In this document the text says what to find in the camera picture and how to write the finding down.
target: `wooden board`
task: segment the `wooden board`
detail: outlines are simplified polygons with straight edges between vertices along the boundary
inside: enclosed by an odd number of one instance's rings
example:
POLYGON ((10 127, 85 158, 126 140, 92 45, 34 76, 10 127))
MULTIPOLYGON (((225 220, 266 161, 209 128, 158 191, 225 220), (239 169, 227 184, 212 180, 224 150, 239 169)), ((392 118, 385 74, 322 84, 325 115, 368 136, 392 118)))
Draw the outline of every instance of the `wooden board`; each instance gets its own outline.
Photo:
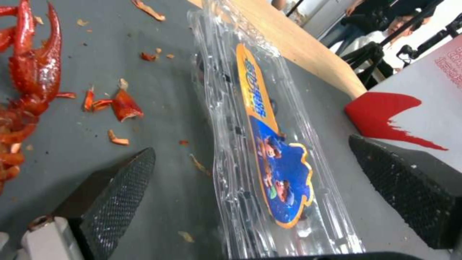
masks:
MULTIPOLYGON (((201 7, 201 0, 188 1, 201 7)), ((232 1, 285 58, 344 91, 352 99, 366 92, 366 88, 346 62, 266 1, 232 1)))

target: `cartoon graphic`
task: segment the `cartoon graphic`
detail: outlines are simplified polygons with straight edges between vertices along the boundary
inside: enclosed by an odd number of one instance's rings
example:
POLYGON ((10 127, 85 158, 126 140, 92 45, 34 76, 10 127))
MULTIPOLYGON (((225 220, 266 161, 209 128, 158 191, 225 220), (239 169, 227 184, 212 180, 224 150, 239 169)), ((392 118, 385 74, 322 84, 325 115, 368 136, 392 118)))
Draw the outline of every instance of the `cartoon graphic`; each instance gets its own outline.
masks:
POLYGON ((293 227, 313 200, 308 152, 300 143, 286 143, 265 88, 261 70, 242 44, 237 45, 237 68, 248 116, 263 197, 276 223, 293 227))

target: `gray table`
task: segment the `gray table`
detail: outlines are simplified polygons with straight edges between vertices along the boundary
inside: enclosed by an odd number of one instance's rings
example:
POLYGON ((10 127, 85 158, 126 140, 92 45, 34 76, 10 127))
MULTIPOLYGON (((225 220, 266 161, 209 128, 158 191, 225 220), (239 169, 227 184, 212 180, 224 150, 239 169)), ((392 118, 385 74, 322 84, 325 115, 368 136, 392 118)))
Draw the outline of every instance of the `gray table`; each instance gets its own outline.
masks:
MULTIPOLYGON (((6 0, 2 4, 14 5, 6 0)), ((57 99, 40 118, 34 134, 24 144, 26 163, 21 174, 6 184, 0 197, 0 230, 18 241, 27 223, 51 212, 91 172, 152 146, 157 152, 154 176, 119 247, 111 259, 202 259, 221 256, 219 214, 210 178, 198 172, 189 153, 210 167, 213 161, 212 132, 197 102, 190 80, 193 38, 186 12, 195 9, 186 1, 147 0, 165 13, 159 23, 136 9, 129 0, 53 1, 63 31, 62 91, 78 94, 76 100, 57 99), (90 21, 78 27, 77 19, 90 21), (157 62, 139 59, 141 51, 162 48, 157 62), (94 84, 96 96, 106 98, 117 91, 125 78, 129 93, 145 112, 143 119, 119 123, 112 110, 84 113, 84 91, 94 84), (108 141, 113 129, 129 138, 129 147, 108 141), (178 145, 187 139, 189 147, 178 145), (187 231, 195 243, 186 243, 178 231, 187 231)), ((46 4, 33 1, 35 15, 46 22, 39 26, 36 44, 48 37, 46 4)), ((14 23, 0 19, 0 26, 14 23)), ((9 80, 7 58, 0 57, 2 92, 16 95, 9 80)), ((289 62, 289 69, 313 125, 324 145, 338 188, 358 235, 369 251, 398 251, 428 260, 445 260, 446 251, 429 249, 403 219, 374 191, 348 148, 355 133, 342 108, 348 97, 289 62)))

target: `plastic packaging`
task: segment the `plastic packaging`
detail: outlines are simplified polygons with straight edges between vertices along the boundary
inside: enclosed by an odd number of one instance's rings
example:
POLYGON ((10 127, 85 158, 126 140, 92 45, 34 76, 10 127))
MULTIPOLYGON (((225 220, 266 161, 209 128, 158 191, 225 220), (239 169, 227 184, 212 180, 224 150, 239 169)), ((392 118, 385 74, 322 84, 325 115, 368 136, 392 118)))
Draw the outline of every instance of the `plastic packaging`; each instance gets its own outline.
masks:
POLYGON ((279 51, 228 0, 188 13, 230 258, 362 252, 279 51))

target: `black textured jaw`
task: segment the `black textured jaw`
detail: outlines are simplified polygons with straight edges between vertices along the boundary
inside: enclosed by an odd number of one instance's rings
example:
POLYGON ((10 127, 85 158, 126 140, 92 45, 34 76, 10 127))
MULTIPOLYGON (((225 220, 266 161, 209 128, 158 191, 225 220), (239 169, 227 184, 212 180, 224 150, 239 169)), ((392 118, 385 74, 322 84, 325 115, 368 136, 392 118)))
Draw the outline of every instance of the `black textured jaw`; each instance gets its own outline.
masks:
POLYGON ((462 173, 434 156, 351 135, 374 188, 428 246, 452 248, 461 232, 462 173))
POLYGON ((85 259, 108 259, 132 221, 154 170, 154 149, 92 173, 54 212, 65 217, 85 259))

